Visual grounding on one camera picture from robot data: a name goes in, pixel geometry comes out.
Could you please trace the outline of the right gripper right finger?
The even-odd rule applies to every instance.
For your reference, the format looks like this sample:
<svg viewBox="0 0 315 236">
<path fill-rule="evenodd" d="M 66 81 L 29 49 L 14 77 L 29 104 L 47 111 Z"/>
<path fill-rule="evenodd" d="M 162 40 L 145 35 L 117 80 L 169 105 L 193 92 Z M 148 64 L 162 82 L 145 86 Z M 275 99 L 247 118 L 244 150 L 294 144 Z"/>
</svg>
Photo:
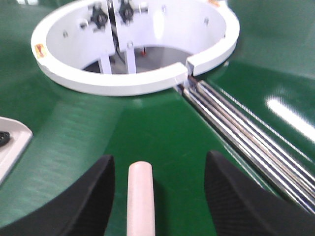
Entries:
<svg viewBox="0 0 315 236">
<path fill-rule="evenodd" d="M 220 152 L 206 155 L 204 189 L 219 236 L 313 236 L 315 217 L 264 190 Z"/>
</svg>

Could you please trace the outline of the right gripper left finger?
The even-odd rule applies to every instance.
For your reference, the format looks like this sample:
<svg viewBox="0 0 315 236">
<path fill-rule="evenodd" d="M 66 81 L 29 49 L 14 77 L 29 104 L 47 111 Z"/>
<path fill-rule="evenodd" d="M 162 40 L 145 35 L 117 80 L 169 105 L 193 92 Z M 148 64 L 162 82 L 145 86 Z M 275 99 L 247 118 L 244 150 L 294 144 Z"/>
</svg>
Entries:
<svg viewBox="0 0 315 236">
<path fill-rule="evenodd" d="M 57 197 L 2 227 L 2 236 L 102 236 L 115 192 L 115 162 L 100 157 Z"/>
</svg>

